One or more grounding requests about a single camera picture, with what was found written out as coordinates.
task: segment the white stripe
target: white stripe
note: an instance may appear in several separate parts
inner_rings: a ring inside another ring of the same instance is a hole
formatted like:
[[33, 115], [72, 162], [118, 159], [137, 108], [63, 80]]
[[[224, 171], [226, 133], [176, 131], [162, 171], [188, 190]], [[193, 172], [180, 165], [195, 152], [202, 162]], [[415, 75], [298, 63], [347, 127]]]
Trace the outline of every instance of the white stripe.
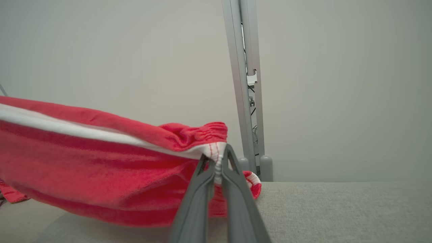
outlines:
[[[217, 156], [217, 154], [212, 153], [209, 144], [198, 145], [189, 150], [182, 151], [182, 152], [175, 152], [114, 129], [69, 122], [69, 121], [47, 116], [39, 112], [30, 111], [30, 110], [26, 110], [14, 106], [8, 106], [4, 104], [0, 104], [0, 120], [10, 122], [10, 123], [15, 123], [26, 127], [41, 129], [44, 131], [51, 131], [60, 134], [70, 135], [74, 137], [95, 139], [95, 140], [114, 142], [119, 144], [129, 144], [129, 145], [143, 147], [149, 150], [170, 154], [178, 157], [183, 157], [183, 158], [198, 160], [202, 154], [205, 154], [206, 156], [211, 157], [211, 159], [213, 159], [216, 162], [217, 160], [219, 160], [219, 158], [215, 157]], [[224, 142], [212, 143], [210, 144], [210, 146], [212, 146], [212, 149], [214, 147], [216, 151], [217, 144], [219, 144], [220, 149], [222, 149], [221, 147], [222, 145], [223, 145], [223, 149], [225, 149], [226, 143]]]

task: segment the gray fabric surface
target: gray fabric surface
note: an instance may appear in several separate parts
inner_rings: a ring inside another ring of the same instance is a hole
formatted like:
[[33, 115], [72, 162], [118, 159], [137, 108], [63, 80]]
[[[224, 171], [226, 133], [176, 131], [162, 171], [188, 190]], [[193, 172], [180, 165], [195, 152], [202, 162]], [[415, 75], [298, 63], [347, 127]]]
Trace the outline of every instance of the gray fabric surface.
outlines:
[[[431, 188], [408, 182], [264, 182], [257, 205], [274, 243], [431, 243]], [[226, 232], [226, 219], [210, 219], [209, 242], [226, 242]], [[0, 242], [159, 243], [168, 233], [112, 225], [34, 200], [0, 208]]]

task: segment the gray wall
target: gray wall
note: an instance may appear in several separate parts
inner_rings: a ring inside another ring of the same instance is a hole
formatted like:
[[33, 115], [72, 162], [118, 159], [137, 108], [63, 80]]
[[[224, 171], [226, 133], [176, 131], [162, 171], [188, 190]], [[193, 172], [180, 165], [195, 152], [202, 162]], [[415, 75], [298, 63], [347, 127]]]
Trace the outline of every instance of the gray wall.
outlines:
[[257, 0], [275, 181], [432, 178], [432, 1]]
[[225, 122], [243, 155], [220, 1], [2, 0], [0, 83], [152, 125]]

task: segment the gray table surface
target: gray table surface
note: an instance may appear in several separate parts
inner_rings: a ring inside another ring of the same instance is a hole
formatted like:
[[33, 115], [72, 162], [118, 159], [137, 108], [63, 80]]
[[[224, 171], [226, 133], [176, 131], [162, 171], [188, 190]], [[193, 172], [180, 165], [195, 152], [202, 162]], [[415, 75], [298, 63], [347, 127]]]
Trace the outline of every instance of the gray table surface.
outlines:
[[[432, 243], [432, 183], [264, 182], [257, 205], [274, 243]], [[169, 228], [112, 225], [35, 200], [0, 207], [1, 243], [159, 243]], [[226, 242], [226, 219], [209, 242]]]

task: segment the red fabric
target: red fabric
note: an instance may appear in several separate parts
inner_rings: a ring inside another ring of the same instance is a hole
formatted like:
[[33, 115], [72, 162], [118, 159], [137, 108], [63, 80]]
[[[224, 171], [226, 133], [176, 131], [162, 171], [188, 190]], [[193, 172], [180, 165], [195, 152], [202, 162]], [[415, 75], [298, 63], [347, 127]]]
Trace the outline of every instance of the red fabric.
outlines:
[[[227, 127], [151, 126], [106, 112], [1, 97], [0, 103], [81, 124], [112, 128], [173, 151], [226, 142]], [[127, 144], [74, 137], [0, 120], [0, 178], [25, 195], [120, 225], [172, 223], [198, 160]], [[210, 216], [226, 215], [222, 194]]]
[[28, 196], [20, 193], [14, 188], [7, 185], [3, 180], [0, 179], [0, 191], [3, 197], [6, 198], [8, 202], [19, 202], [30, 199]]

